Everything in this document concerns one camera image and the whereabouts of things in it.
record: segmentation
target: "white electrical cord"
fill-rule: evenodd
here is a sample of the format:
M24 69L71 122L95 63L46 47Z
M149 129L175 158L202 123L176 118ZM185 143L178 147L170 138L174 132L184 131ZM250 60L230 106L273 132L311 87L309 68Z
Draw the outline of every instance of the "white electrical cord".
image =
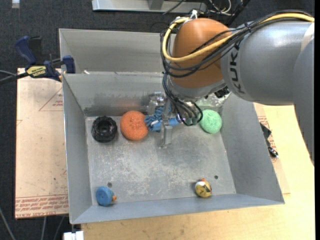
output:
M231 3L231 0L227 0L228 1L228 9L223 9L223 10L220 10L214 3L212 0L208 0L211 5L214 7L215 10L210 10L211 13L215 13L215 14L223 14L223 15L227 15L227 16L231 16L232 14L231 13L228 13L231 8L232 8L232 3Z

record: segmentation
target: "black rubber object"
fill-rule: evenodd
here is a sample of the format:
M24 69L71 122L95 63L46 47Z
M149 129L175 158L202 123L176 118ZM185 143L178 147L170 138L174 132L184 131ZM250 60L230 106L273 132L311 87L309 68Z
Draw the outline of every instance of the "black rubber object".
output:
M116 122L108 116L99 116L92 124L91 134L97 142L110 142L117 133Z

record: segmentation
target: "blue object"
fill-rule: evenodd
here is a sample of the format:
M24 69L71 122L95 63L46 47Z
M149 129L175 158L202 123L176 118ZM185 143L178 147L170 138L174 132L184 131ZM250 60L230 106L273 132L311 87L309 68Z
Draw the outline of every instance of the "blue object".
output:
M159 106L153 115L147 115L144 119L148 130L151 132L160 132L162 123L162 114L164 113L164 107ZM174 127L180 124L176 118L169 119L169 125Z
M75 66L74 58L72 58L70 55L66 55L63 57L62 61L66 66L67 73L69 73L69 74L76 73L76 66Z
M25 58L28 61L29 65L32 65L36 63L37 59L32 50L29 48L28 40L29 37L25 35L15 42L14 47L20 54L20 56Z
M47 73L43 75L44 78L50 78L60 82L60 73L52 68L50 61L45 60L44 63Z
M159 132L161 130L161 123L162 123L162 120L154 123L154 124L151 124L148 128L149 128L149 131L152 131L152 132ZM174 127L176 125L179 125L180 122L178 122L178 120L174 117L174 118L170 118L169 119L169 125Z
M112 197L115 194L110 188L106 186L100 186L95 192L96 201L100 206L108 206L112 202Z

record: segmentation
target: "black carpet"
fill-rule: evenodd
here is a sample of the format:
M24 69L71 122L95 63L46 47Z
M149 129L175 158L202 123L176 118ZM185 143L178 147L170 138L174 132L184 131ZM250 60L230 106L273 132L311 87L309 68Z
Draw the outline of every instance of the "black carpet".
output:
M314 16L315 0L251 0L229 27L284 9L300 9ZM16 68L26 66L26 60L14 48L15 42L25 35L41 36L42 52L56 58L60 54L59 28L159 33L176 16L170 13L93 12L92 0L20 0L20 9L12 8L12 0L0 0L0 69L15 73ZM212 18L221 22L226 20L218 16ZM17 240L39 240L43 218L14 219L16 102L16 83L0 85L0 207ZM61 218L47 218L45 240L54 238ZM68 221L68 218L63 220L61 234L71 230ZM0 239L11 239L2 219Z

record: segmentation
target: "cardboard sheet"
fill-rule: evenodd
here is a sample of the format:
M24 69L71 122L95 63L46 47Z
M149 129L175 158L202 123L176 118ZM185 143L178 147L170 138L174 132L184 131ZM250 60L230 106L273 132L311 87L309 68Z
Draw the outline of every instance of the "cardboard sheet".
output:
M67 214L62 83L17 81L15 218Z

